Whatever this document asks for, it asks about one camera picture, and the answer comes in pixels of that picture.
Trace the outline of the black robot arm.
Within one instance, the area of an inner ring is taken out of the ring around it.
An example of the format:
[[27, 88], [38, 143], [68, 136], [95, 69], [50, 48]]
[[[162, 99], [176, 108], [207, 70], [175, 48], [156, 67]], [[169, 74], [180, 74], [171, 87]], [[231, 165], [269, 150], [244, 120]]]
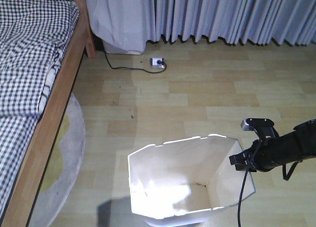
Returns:
[[283, 136], [268, 118], [245, 118], [240, 126], [244, 131], [254, 131], [259, 139], [250, 148], [229, 157], [237, 171], [269, 172], [282, 166], [283, 178], [288, 179], [299, 162], [316, 156], [315, 119], [295, 126], [294, 131]]

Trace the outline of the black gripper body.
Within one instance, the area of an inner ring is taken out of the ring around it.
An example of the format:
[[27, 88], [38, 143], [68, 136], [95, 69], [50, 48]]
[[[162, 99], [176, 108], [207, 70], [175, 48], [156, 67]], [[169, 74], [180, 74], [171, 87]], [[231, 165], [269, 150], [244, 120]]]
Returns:
[[255, 140], [252, 146], [229, 157], [237, 171], [269, 172], [286, 164], [286, 136]]

